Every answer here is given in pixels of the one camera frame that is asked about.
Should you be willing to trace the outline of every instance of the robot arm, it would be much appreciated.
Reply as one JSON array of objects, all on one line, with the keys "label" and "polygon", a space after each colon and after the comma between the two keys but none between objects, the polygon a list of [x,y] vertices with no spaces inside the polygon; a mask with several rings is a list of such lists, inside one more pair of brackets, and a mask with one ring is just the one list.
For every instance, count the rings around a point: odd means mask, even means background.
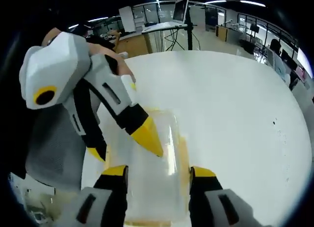
[{"label": "robot arm", "polygon": [[105,160],[106,143],[90,103],[91,90],[120,128],[140,145],[162,156],[155,124],[135,100],[131,76],[116,76],[115,59],[89,56],[83,37],[62,32],[47,47],[32,47],[20,71],[22,96],[30,109],[62,103],[86,146]]}]

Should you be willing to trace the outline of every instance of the computer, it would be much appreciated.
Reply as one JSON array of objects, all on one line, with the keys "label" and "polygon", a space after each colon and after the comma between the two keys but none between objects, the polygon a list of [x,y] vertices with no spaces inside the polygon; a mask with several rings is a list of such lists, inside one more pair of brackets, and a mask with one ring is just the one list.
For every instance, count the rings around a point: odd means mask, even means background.
[{"label": "computer", "polygon": [[176,0],[173,12],[173,21],[152,25],[143,29],[142,33],[148,33],[158,30],[171,29],[176,27],[186,27],[185,16],[188,6],[188,0]]}]

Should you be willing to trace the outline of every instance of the clear plastic container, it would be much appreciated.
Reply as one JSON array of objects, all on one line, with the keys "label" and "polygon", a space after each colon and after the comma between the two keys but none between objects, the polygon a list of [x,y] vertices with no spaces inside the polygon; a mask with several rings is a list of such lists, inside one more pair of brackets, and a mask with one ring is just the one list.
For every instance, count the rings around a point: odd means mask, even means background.
[{"label": "clear plastic container", "polygon": [[170,112],[150,110],[163,148],[157,157],[138,145],[114,122],[104,127],[110,145],[109,167],[128,165],[127,225],[170,226],[187,216],[189,167],[187,151]]}]

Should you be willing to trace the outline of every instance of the white tabletop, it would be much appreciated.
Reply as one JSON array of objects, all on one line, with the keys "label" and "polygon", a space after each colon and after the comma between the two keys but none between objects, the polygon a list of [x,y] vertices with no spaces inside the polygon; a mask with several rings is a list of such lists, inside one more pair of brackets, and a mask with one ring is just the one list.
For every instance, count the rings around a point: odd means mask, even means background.
[{"label": "white tabletop", "polygon": [[308,182],[311,144],[296,100],[269,66],[211,51],[159,52],[126,62],[139,103],[177,117],[190,166],[214,171],[263,226],[290,215]]}]

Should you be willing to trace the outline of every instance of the yellow circle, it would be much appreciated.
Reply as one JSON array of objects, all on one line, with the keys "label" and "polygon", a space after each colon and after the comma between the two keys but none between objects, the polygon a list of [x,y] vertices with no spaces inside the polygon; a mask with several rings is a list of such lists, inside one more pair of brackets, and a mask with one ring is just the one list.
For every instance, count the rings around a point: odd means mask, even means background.
[{"label": "yellow circle", "polygon": [[54,93],[57,91],[57,88],[55,86],[44,86],[42,88],[39,88],[39,90],[34,94],[34,103],[37,104],[37,98],[42,94],[47,91],[53,91]]}]

